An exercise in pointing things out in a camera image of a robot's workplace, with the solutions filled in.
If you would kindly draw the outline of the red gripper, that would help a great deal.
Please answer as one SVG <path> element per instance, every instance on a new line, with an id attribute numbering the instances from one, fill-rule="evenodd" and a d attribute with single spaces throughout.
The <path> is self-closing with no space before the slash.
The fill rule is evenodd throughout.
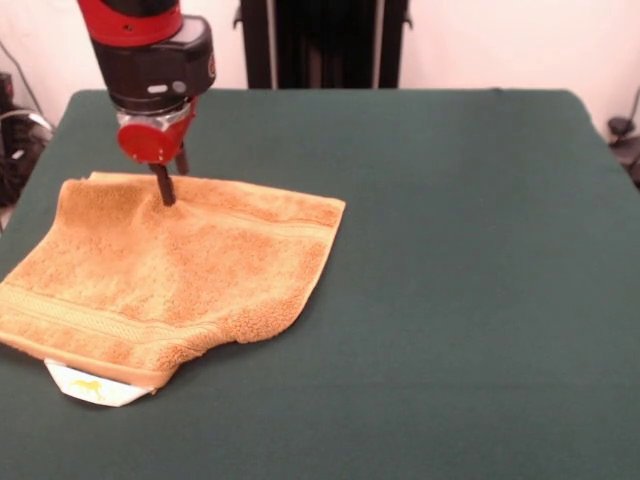
<path id="1" fill-rule="evenodd" d="M 189 173 L 184 140 L 196 116 L 198 98 L 188 99 L 173 110 L 142 114 L 118 110 L 117 141 L 121 150 L 137 163 L 151 164 L 163 204 L 176 202 L 172 179 L 167 165 L 174 158 L 179 175 Z"/>

